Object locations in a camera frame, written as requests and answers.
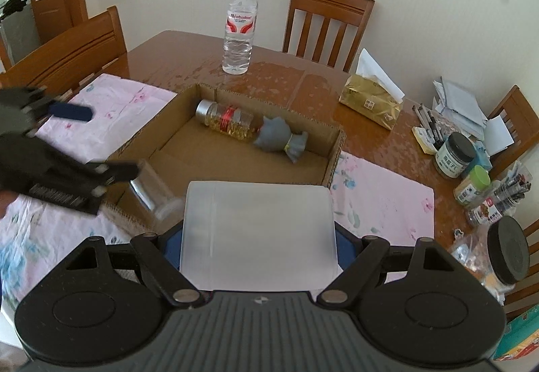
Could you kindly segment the white medical bottle green label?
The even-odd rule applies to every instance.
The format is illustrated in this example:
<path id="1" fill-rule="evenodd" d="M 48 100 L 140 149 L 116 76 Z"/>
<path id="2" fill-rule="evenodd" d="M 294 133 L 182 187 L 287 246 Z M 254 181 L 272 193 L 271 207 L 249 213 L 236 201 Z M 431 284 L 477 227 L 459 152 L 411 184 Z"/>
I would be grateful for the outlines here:
<path id="1" fill-rule="evenodd" d="M 322 290 L 339 273 L 329 189 L 191 182 L 179 270 L 206 291 Z"/>

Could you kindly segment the wooden chair at left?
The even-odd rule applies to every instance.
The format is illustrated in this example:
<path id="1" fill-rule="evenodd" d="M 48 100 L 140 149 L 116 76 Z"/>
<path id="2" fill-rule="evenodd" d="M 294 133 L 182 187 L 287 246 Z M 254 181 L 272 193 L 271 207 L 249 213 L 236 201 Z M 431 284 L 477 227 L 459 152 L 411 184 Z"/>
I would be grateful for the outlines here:
<path id="1" fill-rule="evenodd" d="M 126 53 L 120 14 L 112 6 L 8 68 L 1 87 L 43 87 L 51 95 L 64 95 Z"/>

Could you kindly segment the brown cardboard box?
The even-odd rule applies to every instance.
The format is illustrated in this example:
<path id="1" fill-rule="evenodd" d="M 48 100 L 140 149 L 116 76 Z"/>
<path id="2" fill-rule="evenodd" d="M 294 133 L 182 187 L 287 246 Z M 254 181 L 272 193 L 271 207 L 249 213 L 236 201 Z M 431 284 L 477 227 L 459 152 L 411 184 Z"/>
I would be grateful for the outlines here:
<path id="1" fill-rule="evenodd" d="M 265 152 L 204 126 L 195 117 L 203 99 L 231 104 L 263 117 L 282 117 L 295 134 L 309 134 L 303 155 L 292 163 L 284 152 Z M 160 233 L 184 214 L 188 185 L 216 180 L 269 184 L 331 185 L 345 134 L 338 126 L 309 119 L 276 104 L 204 84 L 182 89 L 155 117 L 116 148 L 111 157 L 144 166 L 134 184 L 120 184 L 108 199 Z"/>

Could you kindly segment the glass bottle with gold capsules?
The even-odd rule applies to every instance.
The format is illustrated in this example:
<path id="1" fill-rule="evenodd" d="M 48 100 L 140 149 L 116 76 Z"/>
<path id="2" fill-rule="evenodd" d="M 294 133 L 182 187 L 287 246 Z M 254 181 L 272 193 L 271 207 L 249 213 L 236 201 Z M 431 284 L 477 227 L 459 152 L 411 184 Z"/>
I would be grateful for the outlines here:
<path id="1" fill-rule="evenodd" d="M 195 117 L 204 126 L 239 141 L 254 141 L 260 130 L 258 119 L 248 111 L 207 99 L 199 102 Z"/>

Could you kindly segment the yellow sticky note pad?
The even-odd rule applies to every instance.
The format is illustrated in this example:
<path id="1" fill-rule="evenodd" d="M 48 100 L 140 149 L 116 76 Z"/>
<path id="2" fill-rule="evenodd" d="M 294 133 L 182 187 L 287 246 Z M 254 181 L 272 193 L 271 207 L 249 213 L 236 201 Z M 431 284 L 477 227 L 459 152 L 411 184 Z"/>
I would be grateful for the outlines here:
<path id="1" fill-rule="evenodd" d="M 438 152 L 431 136 L 422 126 L 414 126 L 412 134 L 424 154 L 434 156 Z"/>

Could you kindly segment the grey plush toy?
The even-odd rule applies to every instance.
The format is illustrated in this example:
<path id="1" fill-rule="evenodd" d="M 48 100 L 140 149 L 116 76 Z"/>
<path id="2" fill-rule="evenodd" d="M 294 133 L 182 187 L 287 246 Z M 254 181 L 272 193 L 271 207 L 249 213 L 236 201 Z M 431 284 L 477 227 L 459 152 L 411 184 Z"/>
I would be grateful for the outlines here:
<path id="1" fill-rule="evenodd" d="M 263 124 L 253 144 L 265 152 L 284 152 L 292 163 L 297 163 L 305 151 L 309 134 L 295 134 L 282 117 L 263 117 Z"/>

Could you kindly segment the small jar green lid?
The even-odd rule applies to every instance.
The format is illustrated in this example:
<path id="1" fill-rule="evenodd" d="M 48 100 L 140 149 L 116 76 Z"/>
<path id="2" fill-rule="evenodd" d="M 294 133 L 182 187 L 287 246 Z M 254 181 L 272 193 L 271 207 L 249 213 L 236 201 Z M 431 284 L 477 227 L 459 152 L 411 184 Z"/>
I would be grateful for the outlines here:
<path id="1" fill-rule="evenodd" d="M 490 186 L 489 172 L 482 166 L 474 166 L 468 175 L 453 190 L 455 200 L 462 206 L 474 201 L 484 189 Z"/>

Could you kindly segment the glass jar black lid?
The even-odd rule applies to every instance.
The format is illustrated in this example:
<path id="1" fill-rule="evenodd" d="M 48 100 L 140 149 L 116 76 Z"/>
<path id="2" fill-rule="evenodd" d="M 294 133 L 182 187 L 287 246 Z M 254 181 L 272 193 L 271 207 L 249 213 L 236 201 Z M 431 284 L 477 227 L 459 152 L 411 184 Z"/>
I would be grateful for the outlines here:
<path id="1" fill-rule="evenodd" d="M 475 157 L 476 151 L 471 141 L 462 133 L 453 132 L 435 154 L 434 165 L 442 176 L 456 179 Z"/>

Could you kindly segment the pens in holder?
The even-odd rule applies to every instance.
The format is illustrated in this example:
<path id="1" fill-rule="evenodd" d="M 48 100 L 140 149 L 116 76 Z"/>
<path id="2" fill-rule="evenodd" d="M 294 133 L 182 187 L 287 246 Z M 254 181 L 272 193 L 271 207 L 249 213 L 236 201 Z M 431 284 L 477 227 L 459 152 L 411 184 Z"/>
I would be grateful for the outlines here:
<path id="1" fill-rule="evenodd" d="M 421 126 L 423 126 L 424 130 L 426 130 L 427 134 L 429 135 L 434 148 L 441 148 L 444 140 L 440 135 L 436 122 L 430 113 L 426 110 L 426 108 L 423 107 L 422 104 L 419 106 L 413 105 L 412 110 L 416 114 Z"/>

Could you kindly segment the large clear jar black lid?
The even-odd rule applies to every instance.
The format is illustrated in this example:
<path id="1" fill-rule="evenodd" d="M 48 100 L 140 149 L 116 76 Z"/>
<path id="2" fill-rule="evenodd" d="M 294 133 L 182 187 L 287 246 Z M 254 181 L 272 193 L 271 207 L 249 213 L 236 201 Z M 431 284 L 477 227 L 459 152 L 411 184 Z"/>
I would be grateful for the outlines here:
<path id="1" fill-rule="evenodd" d="M 530 268 L 530 252 L 524 230 L 511 216 L 503 216 L 490 226 L 481 226 L 487 259 L 503 285 L 515 286 Z"/>

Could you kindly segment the gold tissue pack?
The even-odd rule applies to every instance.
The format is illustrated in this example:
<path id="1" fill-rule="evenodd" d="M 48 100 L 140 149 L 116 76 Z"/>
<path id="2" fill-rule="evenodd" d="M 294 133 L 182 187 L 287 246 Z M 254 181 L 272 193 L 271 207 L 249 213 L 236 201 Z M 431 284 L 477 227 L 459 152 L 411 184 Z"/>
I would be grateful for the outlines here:
<path id="1" fill-rule="evenodd" d="M 339 103 L 391 131 L 398 122 L 405 94 L 365 48 Z"/>

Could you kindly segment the stack of white papers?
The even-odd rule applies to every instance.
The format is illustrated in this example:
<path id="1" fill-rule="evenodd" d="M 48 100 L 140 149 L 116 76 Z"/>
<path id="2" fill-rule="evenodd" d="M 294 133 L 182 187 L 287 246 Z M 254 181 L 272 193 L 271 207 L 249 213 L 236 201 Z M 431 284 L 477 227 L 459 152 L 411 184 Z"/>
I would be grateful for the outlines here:
<path id="1" fill-rule="evenodd" d="M 514 144 L 503 117 L 486 117 L 476 96 L 468 89 L 442 78 L 435 80 L 433 86 L 434 110 L 458 126 L 465 136 L 480 141 L 490 157 Z"/>

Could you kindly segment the clear water bottle red label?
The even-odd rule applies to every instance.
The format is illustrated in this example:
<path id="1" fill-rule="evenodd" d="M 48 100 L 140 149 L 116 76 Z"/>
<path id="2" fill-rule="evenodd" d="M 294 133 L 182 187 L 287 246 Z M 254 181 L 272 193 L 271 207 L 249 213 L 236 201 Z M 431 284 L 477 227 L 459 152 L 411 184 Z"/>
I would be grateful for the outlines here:
<path id="1" fill-rule="evenodd" d="M 223 43 L 222 69 L 240 75 L 249 70 L 258 18 L 258 0 L 231 0 Z"/>

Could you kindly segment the wooden chair at right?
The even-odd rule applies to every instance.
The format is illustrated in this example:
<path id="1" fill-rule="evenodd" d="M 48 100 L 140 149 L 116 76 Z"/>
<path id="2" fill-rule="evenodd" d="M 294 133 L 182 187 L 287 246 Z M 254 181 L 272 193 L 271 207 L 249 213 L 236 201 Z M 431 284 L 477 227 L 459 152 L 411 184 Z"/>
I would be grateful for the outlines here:
<path id="1" fill-rule="evenodd" d="M 490 161 L 493 165 L 490 171 L 492 178 L 501 176 L 506 168 L 538 143 L 538 115 L 519 86 L 513 86 L 489 115 L 490 118 L 498 116 L 503 118 L 514 143 Z"/>

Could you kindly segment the wooden chair behind table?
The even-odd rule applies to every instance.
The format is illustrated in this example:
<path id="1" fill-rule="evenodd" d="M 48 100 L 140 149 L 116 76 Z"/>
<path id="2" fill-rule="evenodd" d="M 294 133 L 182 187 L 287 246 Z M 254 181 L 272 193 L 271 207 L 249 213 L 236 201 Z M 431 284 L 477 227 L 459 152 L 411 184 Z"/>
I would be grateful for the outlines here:
<path id="1" fill-rule="evenodd" d="M 327 65 L 331 68 L 334 68 L 338 62 L 346 32 L 354 28 L 354 38 L 346 54 L 343 66 L 344 72 L 349 72 L 375 5 L 375 0 L 290 0 L 282 51 L 284 53 L 290 51 L 294 18 L 297 12 L 304 14 L 303 25 L 300 28 L 300 37 L 295 50 L 295 55 L 300 58 L 303 58 L 307 51 L 314 18 L 318 17 L 322 20 L 312 52 L 312 61 L 314 63 L 318 63 L 322 59 L 330 26 L 335 25 L 337 27 L 327 59 Z"/>

